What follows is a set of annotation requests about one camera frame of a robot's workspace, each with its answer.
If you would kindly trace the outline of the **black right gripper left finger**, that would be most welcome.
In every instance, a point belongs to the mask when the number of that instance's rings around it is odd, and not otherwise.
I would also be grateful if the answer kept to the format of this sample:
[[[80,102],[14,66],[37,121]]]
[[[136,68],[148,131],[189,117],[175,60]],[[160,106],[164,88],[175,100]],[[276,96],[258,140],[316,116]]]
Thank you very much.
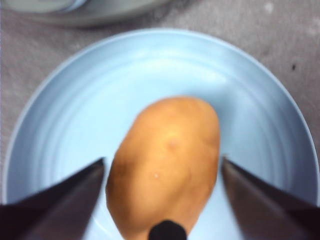
[[[80,240],[97,204],[104,159],[36,194],[0,206],[2,240]]]

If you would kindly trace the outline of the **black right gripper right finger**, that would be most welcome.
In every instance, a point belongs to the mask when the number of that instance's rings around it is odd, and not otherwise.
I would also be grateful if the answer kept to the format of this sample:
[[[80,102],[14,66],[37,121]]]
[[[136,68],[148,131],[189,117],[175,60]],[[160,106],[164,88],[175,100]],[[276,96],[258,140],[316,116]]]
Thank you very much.
[[[228,201],[246,240],[318,240],[319,207],[280,190],[226,157],[221,173]]]

